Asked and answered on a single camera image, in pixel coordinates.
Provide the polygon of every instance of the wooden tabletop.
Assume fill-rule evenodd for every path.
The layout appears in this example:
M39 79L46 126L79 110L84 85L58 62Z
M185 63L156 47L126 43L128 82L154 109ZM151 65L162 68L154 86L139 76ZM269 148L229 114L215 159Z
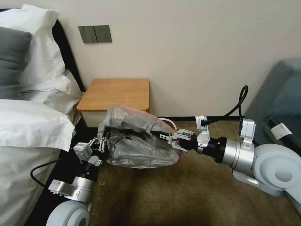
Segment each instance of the wooden tabletop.
M79 111L107 111L125 105L148 111L149 79L94 79L77 105Z

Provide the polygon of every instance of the black cable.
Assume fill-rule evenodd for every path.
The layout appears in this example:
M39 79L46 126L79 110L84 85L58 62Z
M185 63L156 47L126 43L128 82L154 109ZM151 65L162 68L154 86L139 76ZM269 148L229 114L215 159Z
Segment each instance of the black cable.
M39 166L33 168L33 169L31 170L31 172L30 172L31 178L32 178L35 182L37 182L39 185L41 185L42 187L45 187L45 185L44 185L41 181L39 181L38 179L36 179L36 178L34 177L33 172L34 172L36 169L38 169L38 168L41 168L41 167L50 165L50 164L52 164L52 163L56 163L56 162L60 161L61 159L63 159L63 158L59 158L59 159L57 159L57 160L53 160L53 161L51 161L51 162L48 162L48 163L45 163L45 164L43 164L43 165L39 165Z
M237 105L231 111L229 111L227 114L225 114L223 117L227 117L227 116L231 115L237 109L239 112L239 116L242 117L241 104L242 104L242 102L244 102L245 98L247 97L248 91L249 91L249 87L247 85L245 85L240 91ZM220 120L207 120L207 121L202 120L202 125L206 126L211 123L218 122L218 121L220 121Z
M259 143L256 142L256 140L253 139L253 144L255 144L256 147L259 146Z

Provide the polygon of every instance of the wall switch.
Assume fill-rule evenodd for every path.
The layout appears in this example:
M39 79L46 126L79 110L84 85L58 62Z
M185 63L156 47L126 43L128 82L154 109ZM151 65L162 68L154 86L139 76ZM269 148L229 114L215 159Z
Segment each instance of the wall switch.
M112 42L109 25L94 26L97 42Z
M79 26L83 43L112 42L109 25Z

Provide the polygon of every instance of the plastic bag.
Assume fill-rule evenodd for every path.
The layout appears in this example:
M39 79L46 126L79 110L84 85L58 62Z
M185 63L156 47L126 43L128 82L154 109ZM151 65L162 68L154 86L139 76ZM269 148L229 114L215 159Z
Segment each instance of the plastic bag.
M98 138L105 128L110 129L107 162L131 168L156 168L178 162L179 150L167 141L152 135L151 131L175 133L162 120L147 112L125 106L114 106L107 111L106 118L98 127Z

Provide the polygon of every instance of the white wall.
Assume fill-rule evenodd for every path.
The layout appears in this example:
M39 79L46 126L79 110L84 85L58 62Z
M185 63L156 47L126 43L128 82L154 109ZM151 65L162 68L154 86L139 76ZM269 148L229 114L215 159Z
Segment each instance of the white wall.
M158 116L223 115L272 65L301 55L300 0L1 0L61 12L85 86L149 78ZM110 25L112 44L82 43L78 26Z

